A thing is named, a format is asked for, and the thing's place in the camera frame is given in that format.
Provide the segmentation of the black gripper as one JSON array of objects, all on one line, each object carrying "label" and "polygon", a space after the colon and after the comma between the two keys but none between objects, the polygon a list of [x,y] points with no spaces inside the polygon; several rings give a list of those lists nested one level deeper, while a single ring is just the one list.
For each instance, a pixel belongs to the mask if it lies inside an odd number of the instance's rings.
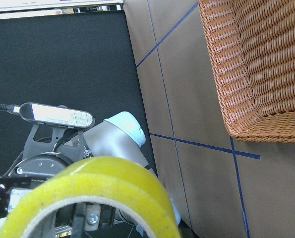
[{"label": "black gripper", "polygon": [[[24,150],[10,168],[0,176],[0,218],[8,214],[14,189],[32,190],[73,163],[84,159],[84,130],[51,127],[51,135],[35,139],[40,128],[33,125]],[[72,238],[82,238],[86,204],[77,203],[72,220]]]}]

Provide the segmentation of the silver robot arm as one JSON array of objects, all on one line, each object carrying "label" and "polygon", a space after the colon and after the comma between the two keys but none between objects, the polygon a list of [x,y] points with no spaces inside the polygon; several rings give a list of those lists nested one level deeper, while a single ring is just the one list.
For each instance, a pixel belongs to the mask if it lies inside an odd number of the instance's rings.
[{"label": "silver robot arm", "polygon": [[143,237],[178,238],[180,215],[141,152],[129,112],[87,129],[51,125],[0,177],[0,238],[80,238],[129,223]]}]

